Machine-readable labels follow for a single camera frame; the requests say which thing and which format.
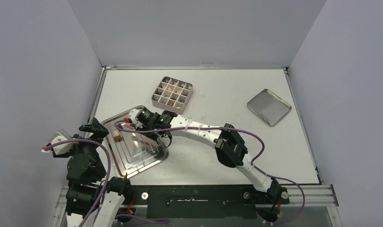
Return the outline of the pink-tipped metal tweezers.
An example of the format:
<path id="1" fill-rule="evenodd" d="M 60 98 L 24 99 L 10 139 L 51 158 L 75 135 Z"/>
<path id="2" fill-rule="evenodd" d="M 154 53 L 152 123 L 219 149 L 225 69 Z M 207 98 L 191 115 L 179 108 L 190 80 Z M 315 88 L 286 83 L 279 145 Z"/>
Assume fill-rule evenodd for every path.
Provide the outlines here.
<path id="1" fill-rule="evenodd" d="M 121 126 L 121 128 L 124 129 L 124 130 L 136 130 L 134 124 L 121 123 L 120 126 Z"/>

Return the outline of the pink grid chocolate box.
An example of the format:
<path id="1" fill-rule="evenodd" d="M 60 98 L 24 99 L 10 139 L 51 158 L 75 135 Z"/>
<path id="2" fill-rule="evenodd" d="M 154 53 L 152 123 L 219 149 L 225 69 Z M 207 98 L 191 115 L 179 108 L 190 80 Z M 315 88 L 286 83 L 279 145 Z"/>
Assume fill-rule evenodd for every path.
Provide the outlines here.
<path id="1" fill-rule="evenodd" d="M 154 107 L 183 114 L 193 94 L 193 84 L 171 77 L 163 77 L 155 89 L 151 101 Z"/>

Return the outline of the small square metal lid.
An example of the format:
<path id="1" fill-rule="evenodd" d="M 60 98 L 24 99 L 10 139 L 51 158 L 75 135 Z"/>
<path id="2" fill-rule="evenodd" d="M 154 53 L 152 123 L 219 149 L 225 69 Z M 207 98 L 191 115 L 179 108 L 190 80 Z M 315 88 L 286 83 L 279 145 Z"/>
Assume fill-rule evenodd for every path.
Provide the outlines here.
<path id="1" fill-rule="evenodd" d="M 247 102 L 247 108 L 268 126 L 274 127 L 292 106 L 271 90 L 264 89 Z"/>

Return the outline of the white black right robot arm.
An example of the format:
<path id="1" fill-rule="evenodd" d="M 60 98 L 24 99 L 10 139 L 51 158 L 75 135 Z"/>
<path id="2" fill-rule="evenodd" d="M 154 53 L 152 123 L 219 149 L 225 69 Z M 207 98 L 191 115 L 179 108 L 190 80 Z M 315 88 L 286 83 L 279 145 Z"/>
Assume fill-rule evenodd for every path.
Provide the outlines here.
<path id="1" fill-rule="evenodd" d="M 257 170 L 252 164 L 245 141 L 231 124 L 224 127 L 210 126 L 187 119 L 174 112 L 163 111 L 153 113 L 147 108 L 132 109 L 130 121 L 139 131 L 151 131 L 150 136 L 185 137 L 212 147 L 218 161 L 229 168 L 236 168 L 259 191 L 259 198 L 264 202 L 271 202 L 277 197 L 279 183 L 273 177 Z"/>

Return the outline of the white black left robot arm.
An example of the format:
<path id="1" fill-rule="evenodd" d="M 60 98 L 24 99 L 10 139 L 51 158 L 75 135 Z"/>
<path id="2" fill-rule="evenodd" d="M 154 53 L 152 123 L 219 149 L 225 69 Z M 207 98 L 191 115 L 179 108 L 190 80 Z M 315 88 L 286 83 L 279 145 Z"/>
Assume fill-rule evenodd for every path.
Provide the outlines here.
<path id="1" fill-rule="evenodd" d="M 110 227 L 119 208 L 132 199 L 127 178 L 109 177 L 97 148 L 109 131 L 96 119 L 80 126 L 90 132 L 88 142 L 78 142 L 70 151 L 66 194 L 66 219 L 69 227 Z"/>

